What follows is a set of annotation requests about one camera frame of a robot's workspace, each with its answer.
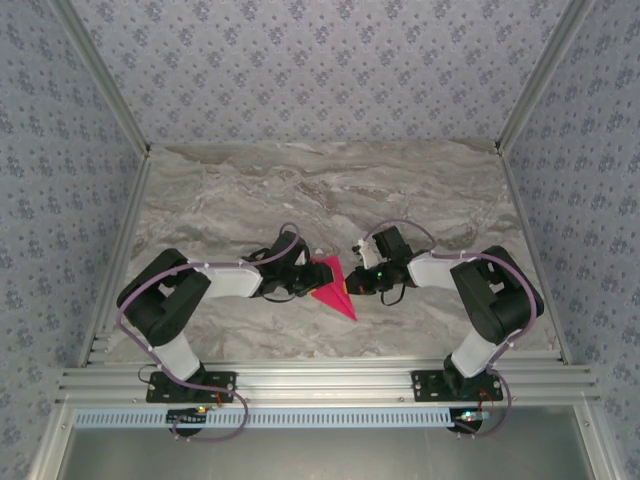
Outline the pink square paper sheet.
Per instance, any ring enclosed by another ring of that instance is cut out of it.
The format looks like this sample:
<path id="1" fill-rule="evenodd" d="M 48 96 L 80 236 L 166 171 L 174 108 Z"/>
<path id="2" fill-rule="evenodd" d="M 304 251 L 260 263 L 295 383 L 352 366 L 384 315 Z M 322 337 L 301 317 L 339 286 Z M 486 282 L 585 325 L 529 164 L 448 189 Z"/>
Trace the pink square paper sheet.
<path id="1" fill-rule="evenodd" d="M 345 276 L 339 257 L 337 255 L 326 258 L 312 257 L 311 260 L 314 264 L 328 266 L 333 275 L 333 280 L 329 284 L 321 286 L 312 297 L 347 318 L 356 321 L 357 316 L 350 295 L 345 291 Z"/>

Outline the grey metal sheet panel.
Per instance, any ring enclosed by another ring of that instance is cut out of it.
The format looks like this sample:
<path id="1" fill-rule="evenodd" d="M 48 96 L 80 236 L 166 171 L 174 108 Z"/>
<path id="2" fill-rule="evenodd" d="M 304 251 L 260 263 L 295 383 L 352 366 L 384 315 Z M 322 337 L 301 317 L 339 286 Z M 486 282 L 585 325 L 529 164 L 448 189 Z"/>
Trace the grey metal sheet panel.
<path id="1" fill-rule="evenodd" d="M 440 429 L 249 430 L 221 444 L 165 430 L 78 430 L 58 480 L 595 480 L 582 449 Z"/>

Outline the long aluminium mounting beam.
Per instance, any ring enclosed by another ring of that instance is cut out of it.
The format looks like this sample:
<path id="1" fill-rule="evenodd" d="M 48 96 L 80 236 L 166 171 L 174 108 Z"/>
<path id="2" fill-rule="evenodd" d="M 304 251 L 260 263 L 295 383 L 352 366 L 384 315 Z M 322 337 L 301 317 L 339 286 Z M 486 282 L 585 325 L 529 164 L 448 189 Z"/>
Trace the long aluminium mounting beam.
<path id="1" fill-rule="evenodd" d="M 441 361 L 417 357 L 246 360 L 208 364 L 234 371 L 237 391 L 256 407 L 401 406 L 414 401 L 411 372 Z M 556 352 L 509 352 L 496 364 L 517 406 L 579 405 L 601 393 L 587 366 Z M 64 370 L 54 396 L 75 406 L 141 405 L 146 387 L 137 364 L 91 364 Z"/>

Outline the small black circuit board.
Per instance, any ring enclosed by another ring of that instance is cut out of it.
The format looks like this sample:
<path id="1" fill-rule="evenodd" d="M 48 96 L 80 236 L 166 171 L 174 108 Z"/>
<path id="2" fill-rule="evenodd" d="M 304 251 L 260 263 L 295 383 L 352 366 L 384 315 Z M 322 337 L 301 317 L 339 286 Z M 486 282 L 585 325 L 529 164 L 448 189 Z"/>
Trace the small black circuit board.
<path id="1" fill-rule="evenodd" d="M 450 410 L 453 426 L 450 430 L 461 434 L 476 434 L 483 423 L 491 418 L 490 411 L 462 408 Z"/>
<path id="2" fill-rule="evenodd" d="M 205 407 L 192 407 L 183 409 L 169 409 L 165 415 L 167 425 L 204 425 L 207 421 L 208 411 Z"/>

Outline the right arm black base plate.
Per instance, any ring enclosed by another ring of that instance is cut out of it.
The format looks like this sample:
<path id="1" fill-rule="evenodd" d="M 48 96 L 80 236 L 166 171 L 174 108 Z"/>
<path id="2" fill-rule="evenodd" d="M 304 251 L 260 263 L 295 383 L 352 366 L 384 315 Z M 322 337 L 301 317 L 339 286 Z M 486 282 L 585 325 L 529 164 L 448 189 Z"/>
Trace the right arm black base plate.
<path id="1" fill-rule="evenodd" d="M 496 375 L 481 372 L 465 378 L 453 370 L 416 370 L 410 374 L 416 402 L 501 401 L 501 381 Z"/>

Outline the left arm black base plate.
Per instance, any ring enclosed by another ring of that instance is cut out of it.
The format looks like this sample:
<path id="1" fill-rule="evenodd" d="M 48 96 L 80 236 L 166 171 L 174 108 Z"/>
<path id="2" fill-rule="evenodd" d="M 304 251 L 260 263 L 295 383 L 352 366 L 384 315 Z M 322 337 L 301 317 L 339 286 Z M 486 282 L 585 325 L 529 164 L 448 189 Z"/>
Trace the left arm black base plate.
<path id="1" fill-rule="evenodd" d="M 187 379 L 187 382 L 234 390 L 236 378 L 237 374 L 231 371 L 213 372 L 202 370 Z M 229 393 L 204 391 L 176 384 L 163 372 L 151 374 L 146 393 L 146 402 L 151 404 L 232 403 L 233 400 L 234 396 Z"/>

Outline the aluminium side rail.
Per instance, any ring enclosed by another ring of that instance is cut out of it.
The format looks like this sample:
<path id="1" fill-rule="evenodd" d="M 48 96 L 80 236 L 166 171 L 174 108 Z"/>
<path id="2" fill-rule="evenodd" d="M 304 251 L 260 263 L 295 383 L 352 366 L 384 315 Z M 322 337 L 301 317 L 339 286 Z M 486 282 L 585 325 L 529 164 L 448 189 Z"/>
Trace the aluminium side rail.
<path id="1" fill-rule="evenodd" d="M 546 311 L 549 313 L 553 323 L 556 338 L 559 344 L 560 358 L 565 365 L 573 364 L 573 356 L 569 349 L 569 344 L 564 334 L 564 329 L 560 322 L 560 316 L 556 308 L 549 282 L 546 278 L 544 267 L 539 255 L 534 235 L 527 217 L 527 212 L 521 199 L 514 174 L 505 154 L 499 154 L 501 168 L 505 176 L 505 181 L 510 192 L 511 199 L 514 203 L 517 215 L 522 225 L 524 238 L 532 259 L 532 263 L 540 284 L 540 292 L 545 301 Z"/>
<path id="2" fill-rule="evenodd" d="M 110 256 L 106 276 L 100 287 L 97 301 L 80 350 L 77 366 L 86 368 L 90 364 L 96 338 L 113 329 L 118 307 L 116 300 L 123 287 L 130 255 L 133 248 L 141 204 L 150 172 L 149 153 L 145 153 L 136 171 L 134 183 L 126 203 L 124 215 Z"/>

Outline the aluminium frame post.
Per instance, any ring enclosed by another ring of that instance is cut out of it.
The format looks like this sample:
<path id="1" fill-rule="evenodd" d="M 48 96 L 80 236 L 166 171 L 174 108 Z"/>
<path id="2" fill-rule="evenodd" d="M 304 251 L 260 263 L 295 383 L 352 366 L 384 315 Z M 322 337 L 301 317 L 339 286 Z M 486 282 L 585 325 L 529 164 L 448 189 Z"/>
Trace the aluminium frame post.
<path id="1" fill-rule="evenodd" d="M 595 3 L 568 0 L 497 137 L 499 155 L 506 156 L 513 147 Z"/>
<path id="2" fill-rule="evenodd" d="M 76 49 L 104 101 L 114 114 L 124 135 L 137 154 L 145 157 L 148 143 L 136 122 L 115 78 L 100 55 L 89 31 L 70 0 L 47 0 L 53 13 Z"/>

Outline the short aluminium frame strut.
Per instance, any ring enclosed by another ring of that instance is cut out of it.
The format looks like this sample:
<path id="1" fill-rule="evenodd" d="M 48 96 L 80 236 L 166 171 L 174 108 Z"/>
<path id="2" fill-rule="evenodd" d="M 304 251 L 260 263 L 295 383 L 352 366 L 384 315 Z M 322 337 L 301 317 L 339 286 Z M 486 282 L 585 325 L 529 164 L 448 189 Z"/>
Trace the short aluminium frame strut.
<path id="1" fill-rule="evenodd" d="M 583 401 L 574 407 L 580 435 L 596 480 L 627 480 L 604 408 Z"/>
<path id="2" fill-rule="evenodd" d="M 74 429 L 75 407 L 69 402 L 54 404 L 47 428 L 34 457 L 28 480 L 57 480 Z"/>

